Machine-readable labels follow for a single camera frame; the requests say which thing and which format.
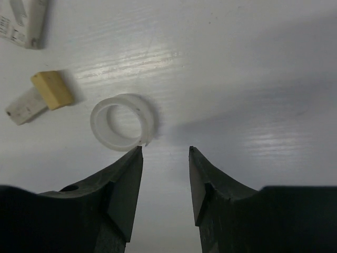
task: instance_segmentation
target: white plastic piece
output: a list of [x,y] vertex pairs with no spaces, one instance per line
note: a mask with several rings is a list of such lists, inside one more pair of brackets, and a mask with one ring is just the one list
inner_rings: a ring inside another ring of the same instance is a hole
[[46,102],[43,100],[37,89],[32,87],[13,101],[6,108],[6,113],[17,125],[22,125],[45,109],[47,109]]
[[[125,106],[138,118],[141,135],[126,138],[118,134],[108,121],[108,113],[114,106]],[[99,142],[116,151],[130,151],[138,145],[148,145],[154,135],[154,116],[147,102],[133,94],[120,94],[98,103],[91,113],[91,129]]]

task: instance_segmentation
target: black plastic part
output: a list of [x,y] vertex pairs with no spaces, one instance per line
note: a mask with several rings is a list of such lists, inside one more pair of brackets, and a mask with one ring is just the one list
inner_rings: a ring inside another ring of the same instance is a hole
[[194,147],[190,181],[203,253],[337,252],[337,187],[255,191]]
[[0,252],[123,253],[143,170],[137,147],[60,192],[0,187]]

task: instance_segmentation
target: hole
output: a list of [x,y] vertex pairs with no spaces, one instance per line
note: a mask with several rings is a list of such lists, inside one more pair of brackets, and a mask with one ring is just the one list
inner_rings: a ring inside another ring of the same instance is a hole
[[78,189],[78,186],[76,186],[76,185],[73,184],[71,186],[67,186],[67,187],[63,188],[61,191],[62,192],[64,192],[64,191],[75,191],[77,189]]
[[141,135],[141,123],[133,111],[125,106],[113,106],[107,112],[110,128],[124,138],[137,138]]

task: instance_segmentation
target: white table surface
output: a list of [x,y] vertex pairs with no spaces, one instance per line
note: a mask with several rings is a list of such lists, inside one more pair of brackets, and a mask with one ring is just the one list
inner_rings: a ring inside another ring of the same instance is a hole
[[[54,0],[43,50],[0,40],[0,183],[60,190],[110,165],[123,153],[94,138],[91,110],[141,94],[161,127],[126,252],[201,252],[190,145],[254,189],[336,185],[336,27],[335,0]],[[47,70],[78,103],[16,126],[6,106]]]

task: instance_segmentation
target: sponge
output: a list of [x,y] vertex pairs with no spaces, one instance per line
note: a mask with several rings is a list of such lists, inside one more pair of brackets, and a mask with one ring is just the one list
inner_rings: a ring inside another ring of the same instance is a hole
[[58,71],[39,72],[31,77],[31,81],[50,110],[56,110],[74,102]]

